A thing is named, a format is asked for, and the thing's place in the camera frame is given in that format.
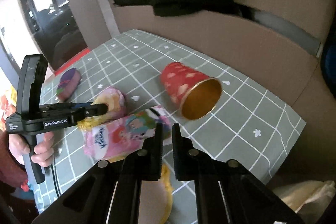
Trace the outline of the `person's left hand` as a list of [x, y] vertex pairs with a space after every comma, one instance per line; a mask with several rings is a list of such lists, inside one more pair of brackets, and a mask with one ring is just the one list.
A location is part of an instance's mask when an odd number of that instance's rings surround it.
[[[53, 132], [44, 133], [43, 141], [34, 147], [34, 154], [31, 156], [32, 162], [37, 163], [42, 167], [50, 166], [53, 162], [53, 144]], [[28, 155], [30, 153], [30, 148], [20, 135], [10, 134], [9, 151], [18, 163], [24, 165], [23, 155]]]

